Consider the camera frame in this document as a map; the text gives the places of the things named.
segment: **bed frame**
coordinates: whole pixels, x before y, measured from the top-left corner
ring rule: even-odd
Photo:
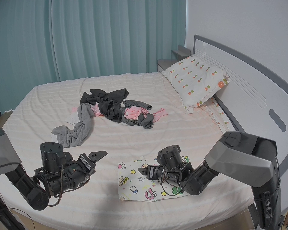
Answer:
[[[193,54],[231,77],[215,99],[236,130],[276,141],[281,180],[281,210],[288,207],[288,83],[252,58],[213,40],[194,36]]]

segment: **white pillow with heart print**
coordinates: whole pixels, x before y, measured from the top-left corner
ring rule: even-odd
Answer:
[[[176,62],[162,73],[180,95],[188,112],[203,104],[230,81],[222,69],[203,62],[195,55]]]

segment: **curtain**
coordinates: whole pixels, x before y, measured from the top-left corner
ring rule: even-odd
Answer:
[[[0,8],[0,111],[47,82],[156,72],[185,41],[186,0],[10,0]]]

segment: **mattress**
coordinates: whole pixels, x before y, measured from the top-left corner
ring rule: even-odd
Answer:
[[[253,203],[251,188],[241,182],[219,175],[197,196],[160,200],[121,201],[118,197],[117,165],[144,156],[155,158],[162,148],[177,144],[181,155],[193,156],[198,166],[222,136],[211,114],[216,108],[201,106],[188,114],[181,99],[161,73],[123,74],[82,78],[40,85],[17,106],[3,129],[22,160],[29,176],[42,166],[41,143],[50,141],[53,128],[66,125],[72,107],[79,106],[83,92],[103,89],[111,92],[126,88],[127,99],[153,106],[152,112],[165,108],[152,129],[127,126],[105,117],[92,118],[89,135],[81,146],[65,149],[74,159],[79,154],[106,150],[108,155],[96,165],[96,172],[83,188],[63,195],[59,205],[43,211],[33,210],[11,185],[0,176],[4,200],[10,207],[21,209],[31,217],[56,229],[197,229],[229,218]]]

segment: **gray oval on headboard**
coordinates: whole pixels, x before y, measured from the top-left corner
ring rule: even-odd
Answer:
[[[282,132],[286,131],[286,125],[285,123],[281,120],[281,118],[275,113],[273,109],[269,110],[269,115],[275,121],[275,123],[278,125],[278,127],[281,129]]]

